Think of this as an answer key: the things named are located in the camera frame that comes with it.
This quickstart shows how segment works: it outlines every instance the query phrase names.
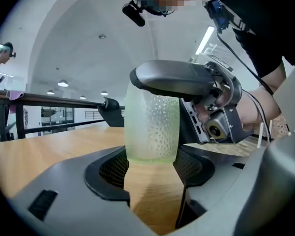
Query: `purple towel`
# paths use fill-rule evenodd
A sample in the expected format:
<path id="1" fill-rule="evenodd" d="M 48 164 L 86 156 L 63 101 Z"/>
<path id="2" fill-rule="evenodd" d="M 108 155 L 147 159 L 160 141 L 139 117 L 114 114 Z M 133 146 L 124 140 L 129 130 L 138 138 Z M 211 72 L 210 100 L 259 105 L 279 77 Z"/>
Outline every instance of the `purple towel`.
<path id="1" fill-rule="evenodd" d="M 16 91 L 16 90 L 9 90 L 8 93 L 6 94 L 6 97 L 9 98 L 9 100 L 16 100 L 24 95 L 24 91 Z M 15 114 L 16 107 L 15 106 L 10 106 L 10 113 Z"/>

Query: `forearm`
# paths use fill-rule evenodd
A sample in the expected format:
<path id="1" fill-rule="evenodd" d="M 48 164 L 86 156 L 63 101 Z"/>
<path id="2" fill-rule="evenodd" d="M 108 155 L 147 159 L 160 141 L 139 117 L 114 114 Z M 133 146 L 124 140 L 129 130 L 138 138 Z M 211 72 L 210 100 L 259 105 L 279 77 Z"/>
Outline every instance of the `forearm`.
<path id="1" fill-rule="evenodd" d="M 265 112 L 266 120 L 275 119 L 281 114 L 274 98 L 264 87 L 259 87 L 257 90 L 250 91 L 250 93 L 260 102 Z M 242 94 L 236 109 L 242 124 L 262 122 L 257 107 L 245 93 Z"/>

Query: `tabletop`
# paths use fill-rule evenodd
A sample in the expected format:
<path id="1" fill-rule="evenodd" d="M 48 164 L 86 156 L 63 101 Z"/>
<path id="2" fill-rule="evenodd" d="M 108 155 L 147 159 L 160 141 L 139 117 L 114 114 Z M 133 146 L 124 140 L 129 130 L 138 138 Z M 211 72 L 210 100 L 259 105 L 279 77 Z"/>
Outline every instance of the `tabletop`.
<path id="1" fill-rule="evenodd" d="M 98 150 L 122 146 L 123 128 L 93 126 L 0 143 L 0 188 L 13 197 L 55 163 Z M 183 192 L 172 164 L 130 163 L 124 189 L 130 208 L 160 235 L 175 230 Z"/>

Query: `white ceiling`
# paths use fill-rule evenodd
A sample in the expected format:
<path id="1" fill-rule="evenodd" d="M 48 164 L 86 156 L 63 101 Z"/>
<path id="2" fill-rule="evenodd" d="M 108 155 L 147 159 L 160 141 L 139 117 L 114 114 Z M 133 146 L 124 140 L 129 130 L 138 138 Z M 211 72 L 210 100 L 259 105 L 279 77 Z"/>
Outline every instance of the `white ceiling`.
<path id="1" fill-rule="evenodd" d="M 124 98 L 132 69 L 150 59 L 188 61 L 207 27 L 213 25 L 202 2 L 197 1 L 167 18 L 145 14 L 147 23 L 140 28 L 122 13 L 129 1 L 79 0 L 70 7 L 43 44 L 31 92 L 45 94 L 66 79 L 73 97 L 84 94 L 96 100 L 106 90 L 109 97 Z M 102 33 L 104 40 L 98 38 Z M 230 45 L 235 43 L 231 31 L 223 37 Z M 209 43 L 218 44 L 215 55 L 232 62 L 215 36 Z"/>

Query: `glass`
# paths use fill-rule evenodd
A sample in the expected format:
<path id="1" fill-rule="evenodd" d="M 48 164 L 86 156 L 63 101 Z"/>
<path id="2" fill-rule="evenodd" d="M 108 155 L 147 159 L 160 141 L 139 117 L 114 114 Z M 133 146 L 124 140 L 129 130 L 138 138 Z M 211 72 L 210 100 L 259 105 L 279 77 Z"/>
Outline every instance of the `glass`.
<path id="1" fill-rule="evenodd" d="M 124 127 L 129 160 L 175 161 L 179 139 L 178 98 L 154 95 L 129 83 Z"/>

